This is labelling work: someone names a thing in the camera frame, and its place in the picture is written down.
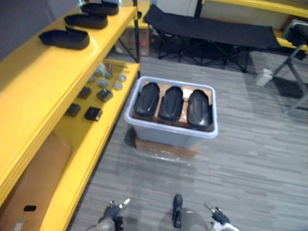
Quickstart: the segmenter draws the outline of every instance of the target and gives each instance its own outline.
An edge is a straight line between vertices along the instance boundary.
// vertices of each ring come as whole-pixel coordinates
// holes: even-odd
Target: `gray carpet floor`
[[[256,70],[284,57],[254,53]],[[308,66],[300,63],[304,78]],[[283,114],[295,99],[256,75],[143,57],[141,74],[207,84],[216,90],[219,134],[201,142],[192,160],[140,152],[124,108],[68,227],[85,231],[110,200],[131,198],[125,231],[173,231],[173,196],[207,222],[203,201],[219,206],[242,231],[307,231],[307,111]]]

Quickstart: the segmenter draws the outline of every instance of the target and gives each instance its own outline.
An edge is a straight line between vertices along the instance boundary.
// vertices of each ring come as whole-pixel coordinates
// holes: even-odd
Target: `metal claw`
[[[215,209],[213,209],[210,205],[208,205],[206,202],[204,202],[204,206],[210,210],[211,213],[215,213]]]

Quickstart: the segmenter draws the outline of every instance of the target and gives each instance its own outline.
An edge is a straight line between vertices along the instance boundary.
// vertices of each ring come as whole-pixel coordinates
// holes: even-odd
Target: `small metal part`
[[[120,82],[115,82],[113,85],[114,89],[121,90],[123,88],[123,84]]]
[[[123,204],[119,205],[119,207],[120,207],[120,208],[123,208],[123,207],[126,206],[129,202],[130,202],[130,199],[128,198],[128,199],[126,199],[126,200],[124,201]]]
[[[112,74],[112,71],[105,71],[104,72],[104,77],[105,78],[112,78],[113,74]]]
[[[126,75],[123,74],[119,75],[117,77],[117,80],[119,80],[120,82],[125,82],[127,80]]]
[[[80,111],[80,106],[76,103],[72,103],[64,115],[76,117],[79,111]]]
[[[210,205],[208,205],[206,202],[204,202],[204,206],[211,211],[211,213],[215,213],[215,209],[213,209]]]
[[[85,113],[85,118],[92,121],[99,121],[103,111],[97,107],[89,107]]]
[[[88,79],[87,83],[92,83],[95,81],[95,76],[91,75],[91,77]]]
[[[99,98],[103,102],[109,101],[114,96],[112,92],[106,88],[98,92],[96,95],[97,98]]]
[[[78,98],[86,99],[91,94],[91,88],[83,87],[78,94]]]
[[[108,86],[108,80],[107,79],[105,79],[105,78],[102,78],[102,79],[100,79],[98,82],[97,82],[97,85],[99,86],[99,87],[101,87],[101,88],[105,88],[105,87],[107,87]]]
[[[113,67],[128,69],[128,66],[121,64],[112,64]]]
[[[97,69],[94,71],[94,75],[101,76],[106,70],[104,63],[100,63]]]

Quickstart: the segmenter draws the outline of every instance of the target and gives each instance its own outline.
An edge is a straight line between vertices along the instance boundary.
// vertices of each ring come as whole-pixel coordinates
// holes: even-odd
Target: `yellow table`
[[[136,16],[135,7],[124,7],[117,15],[108,16],[106,28],[82,28],[88,32],[90,44],[81,51],[43,45],[35,35],[0,63],[0,205],[98,64]],[[64,29],[64,26],[60,18],[43,31]]]
[[[113,93],[113,98],[106,103],[97,98],[96,93],[102,88],[97,86],[100,77],[96,77],[96,82],[86,84],[86,87],[92,90],[90,96],[86,100],[76,98],[73,101],[81,107],[78,115],[74,118],[63,116],[54,128],[54,131],[63,136],[74,150],[53,195],[40,231],[66,229],[139,69],[139,64],[111,62],[114,67],[114,77],[109,80],[109,89]],[[123,83],[122,90],[113,90],[111,86],[120,73],[127,76],[127,81]],[[102,109],[103,114],[98,122],[84,118],[89,106]]]

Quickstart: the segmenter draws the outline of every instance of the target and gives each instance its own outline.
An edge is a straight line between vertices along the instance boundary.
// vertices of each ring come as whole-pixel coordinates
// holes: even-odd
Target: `white wall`
[[[194,16],[197,0],[156,0],[156,5],[164,12]]]
[[[227,22],[272,26],[275,29],[279,29],[288,18],[288,15],[252,7],[205,1],[201,17]]]
[[[0,0],[0,60],[77,3],[77,0]]]

